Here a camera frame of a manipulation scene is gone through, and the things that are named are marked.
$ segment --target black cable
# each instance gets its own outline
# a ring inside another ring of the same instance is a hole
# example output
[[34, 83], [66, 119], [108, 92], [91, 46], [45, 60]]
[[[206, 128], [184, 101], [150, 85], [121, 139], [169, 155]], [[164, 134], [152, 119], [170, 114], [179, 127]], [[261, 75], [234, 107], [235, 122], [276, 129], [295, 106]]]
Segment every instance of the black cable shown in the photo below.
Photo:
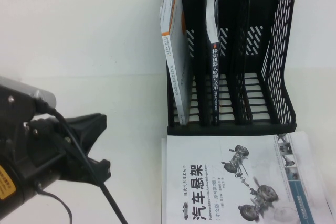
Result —
[[126, 221], [126, 219], [125, 219], [125, 217], [124, 217], [124, 215], [120, 211], [120, 209], [119, 209], [116, 201], [113, 199], [112, 195], [110, 194], [109, 190], [107, 189], [106, 185], [104, 184], [103, 181], [101, 181], [98, 178], [95, 170], [92, 168], [87, 155], [83, 152], [81, 146], [79, 145], [79, 141], [77, 140], [76, 134], [73, 132], [72, 128], [69, 126], [69, 124], [67, 123], [67, 121], [65, 120], [65, 118], [56, 109], [50, 107], [48, 105], [48, 103], [43, 102], [41, 100], [36, 100], [36, 109], [40, 113], [47, 113], [49, 115], [54, 116], [59, 121], [59, 123], [62, 125], [62, 127], [64, 128], [64, 130], [67, 132], [68, 137], [74, 143], [75, 147], [77, 148], [79, 154], [81, 155], [81, 157], [82, 157], [82, 159], [84, 161], [84, 165], [86, 166], [87, 170], [91, 174], [93, 180], [100, 187], [101, 191], [103, 192], [103, 194], [105, 195], [106, 199], [110, 203], [111, 207], [113, 208], [113, 210], [114, 210], [115, 214], [117, 215], [117, 217], [119, 218], [120, 222], [122, 224], [128, 224], [127, 221]]
[[39, 186], [35, 187], [35, 191], [40, 195], [48, 196], [48, 197], [54, 198], [55, 200], [59, 201], [64, 206], [66, 211], [68, 212], [69, 218], [70, 218], [70, 224], [72, 224], [72, 212], [71, 212], [70, 208], [60, 198], [58, 198], [54, 194], [47, 193], [46, 191], [43, 191]]

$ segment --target car suspension illustration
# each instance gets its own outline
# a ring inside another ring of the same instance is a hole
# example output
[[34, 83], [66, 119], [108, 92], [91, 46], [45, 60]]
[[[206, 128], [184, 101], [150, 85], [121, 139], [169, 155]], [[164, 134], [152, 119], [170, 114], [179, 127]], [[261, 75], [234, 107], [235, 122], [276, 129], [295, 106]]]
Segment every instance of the car suspension illustration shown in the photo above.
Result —
[[246, 183], [245, 178], [241, 177], [240, 179], [242, 180], [241, 182], [250, 189], [250, 193], [254, 196], [254, 198], [251, 199], [253, 205], [242, 205], [238, 207], [240, 214], [245, 220], [257, 220], [259, 215], [263, 215], [269, 207], [272, 207], [272, 202], [278, 200], [278, 195], [272, 187], [259, 185], [256, 178], [254, 178], [254, 181], [258, 186], [257, 190], [250, 188], [249, 184]]
[[243, 160], [246, 159], [249, 155], [249, 151], [247, 148], [241, 145], [237, 145], [234, 150], [229, 149], [229, 151], [236, 153], [230, 160], [230, 162], [222, 162], [222, 164], [224, 164], [225, 170], [230, 173], [235, 173], [235, 177], [239, 178], [241, 182], [250, 189], [250, 194], [254, 196], [254, 198], [251, 199], [253, 205], [242, 205], [238, 207], [238, 209], [240, 210], [240, 214], [245, 220], [257, 220], [259, 218], [259, 215], [263, 215], [269, 207], [272, 207], [272, 202], [278, 200], [278, 195], [272, 187], [259, 185], [259, 182], [256, 178], [254, 178], [254, 181], [258, 186], [257, 190], [251, 188], [250, 185], [246, 182], [246, 178], [243, 176], [241, 167], [244, 169], [246, 175], [248, 176], [248, 173], [243, 166]]
[[229, 151], [235, 152], [235, 155], [230, 160], [230, 162], [222, 162], [222, 164], [224, 164], [224, 169], [227, 170], [229, 173], [235, 173], [236, 178], [239, 178], [243, 175], [243, 173], [241, 172], [241, 167], [247, 174], [245, 167], [243, 166], [243, 160], [246, 159], [249, 154], [248, 149], [241, 145], [237, 145], [234, 150], [229, 149]]

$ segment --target book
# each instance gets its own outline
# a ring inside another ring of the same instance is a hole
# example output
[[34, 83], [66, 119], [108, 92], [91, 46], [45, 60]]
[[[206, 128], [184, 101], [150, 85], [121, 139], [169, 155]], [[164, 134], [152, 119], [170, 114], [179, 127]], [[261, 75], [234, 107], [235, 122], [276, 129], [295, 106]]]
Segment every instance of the book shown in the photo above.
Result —
[[189, 120], [192, 69], [182, 0], [162, 0], [161, 36], [181, 125]]
[[168, 136], [162, 223], [334, 224], [307, 135]]
[[219, 0], [206, 0], [206, 32], [209, 55], [213, 124], [219, 125]]

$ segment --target black desk file organizer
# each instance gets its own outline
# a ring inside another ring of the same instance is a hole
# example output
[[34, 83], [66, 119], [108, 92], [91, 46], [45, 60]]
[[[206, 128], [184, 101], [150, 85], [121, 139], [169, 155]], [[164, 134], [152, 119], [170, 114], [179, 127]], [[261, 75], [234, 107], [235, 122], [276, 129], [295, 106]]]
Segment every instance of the black desk file organizer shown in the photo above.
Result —
[[182, 0], [194, 72], [191, 116], [181, 126], [167, 72], [168, 135], [293, 132], [284, 82], [294, 0], [219, 0], [220, 124], [212, 125], [205, 0]]

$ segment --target yellow label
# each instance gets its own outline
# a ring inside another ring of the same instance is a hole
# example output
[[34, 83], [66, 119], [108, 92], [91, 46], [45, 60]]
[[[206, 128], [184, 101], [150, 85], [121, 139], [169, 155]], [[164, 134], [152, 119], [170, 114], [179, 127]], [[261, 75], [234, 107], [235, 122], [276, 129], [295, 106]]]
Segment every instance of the yellow label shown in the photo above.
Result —
[[6, 199], [8, 196], [15, 193], [15, 185], [6, 173], [6, 171], [0, 166], [0, 199]]

